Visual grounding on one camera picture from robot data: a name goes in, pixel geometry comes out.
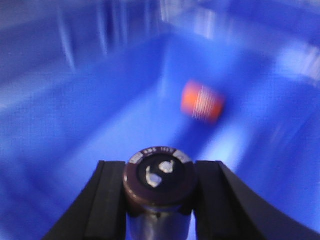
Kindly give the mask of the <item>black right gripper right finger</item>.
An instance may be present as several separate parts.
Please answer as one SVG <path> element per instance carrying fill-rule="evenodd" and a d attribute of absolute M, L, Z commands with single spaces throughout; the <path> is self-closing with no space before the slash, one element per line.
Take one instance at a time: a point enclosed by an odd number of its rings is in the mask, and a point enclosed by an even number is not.
<path fill-rule="evenodd" d="M 319 233 L 288 217 L 221 161 L 197 161 L 194 208 L 199 240 L 318 240 Z"/>

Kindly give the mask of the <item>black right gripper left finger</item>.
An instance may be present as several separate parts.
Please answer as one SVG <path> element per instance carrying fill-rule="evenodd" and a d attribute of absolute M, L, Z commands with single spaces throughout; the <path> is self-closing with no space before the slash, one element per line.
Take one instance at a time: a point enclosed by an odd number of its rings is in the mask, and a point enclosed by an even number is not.
<path fill-rule="evenodd" d="M 126 200 L 123 161 L 100 161 L 72 205 L 45 240 L 124 240 Z"/>

